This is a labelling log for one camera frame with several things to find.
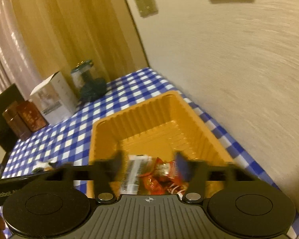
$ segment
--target light switch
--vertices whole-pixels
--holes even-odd
[[[141,17],[157,12],[155,0],[134,0]]]

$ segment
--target white box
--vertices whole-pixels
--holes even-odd
[[[37,85],[31,92],[30,99],[51,125],[70,118],[78,103],[61,72],[56,72]]]

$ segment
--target pink curtain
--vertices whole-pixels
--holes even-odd
[[[10,0],[0,0],[0,92],[15,83],[25,99],[42,81],[18,30]]]

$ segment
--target black round disc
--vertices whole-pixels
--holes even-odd
[[[25,237],[55,237],[82,224],[90,202],[82,192],[61,181],[35,181],[16,191],[2,213],[13,233]]]
[[[210,217],[224,230],[248,237],[286,232],[295,217],[292,201],[265,182],[239,182],[214,194],[207,206]]]

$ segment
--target table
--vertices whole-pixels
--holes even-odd
[[[161,93],[177,90],[150,68],[118,78],[107,86],[108,92],[104,97],[80,106],[68,120],[37,131],[27,141],[19,140],[11,153],[2,178],[30,174],[36,161],[57,160],[73,162],[74,165],[87,165],[94,122]],[[215,119],[183,93],[180,91],[179,93],[219,139],[236,164],[278,188],[260,165]],[[86,193],[86,184],[86,181],[75,181],[76,188],[83,193]],[[299,235],[298,212],[288,235],[292,239]]]

